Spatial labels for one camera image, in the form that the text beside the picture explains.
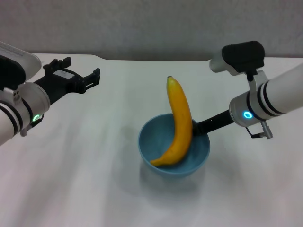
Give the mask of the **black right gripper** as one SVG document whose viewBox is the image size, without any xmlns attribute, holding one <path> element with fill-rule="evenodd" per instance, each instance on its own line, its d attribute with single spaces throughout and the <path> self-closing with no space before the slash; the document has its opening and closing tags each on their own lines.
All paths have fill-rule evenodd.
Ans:
<svg viewBox="0 0 303 227">
<path fill-rule="evenodd" d="M 193 137 L 201 136 L 232 123 L 233 119 L 231 117 L 230 111 L 226 110 L 199 123 L 197 123 L 195 120 L 192 120 L 192 134 Z"/>
</svg>

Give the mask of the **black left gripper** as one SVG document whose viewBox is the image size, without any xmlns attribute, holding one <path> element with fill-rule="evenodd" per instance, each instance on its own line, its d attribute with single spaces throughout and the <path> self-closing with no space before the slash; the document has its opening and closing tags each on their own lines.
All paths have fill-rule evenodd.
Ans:
<svg viewBox="0 0 303 227">
<path fill-rule="evenodd" d="M 66 69 L 71 66 L 71 57 L 66 57 L 63 60 L 53 59 L 49 64 L 44 65 L 45 71 L 57 71 Z M 46 74 L 34 83 L 39 85 L 48 95 L 50 105 L 64 97 L 68 93 L 83 94 L 88 89 L 99 85 L 100 68 L 96 68 L 90 75 L 81 77 L 71 70 L 62 70 L 63 73 L 71 74 L 68 79 L 58 76 L 54 73 Z"/>
</svg>

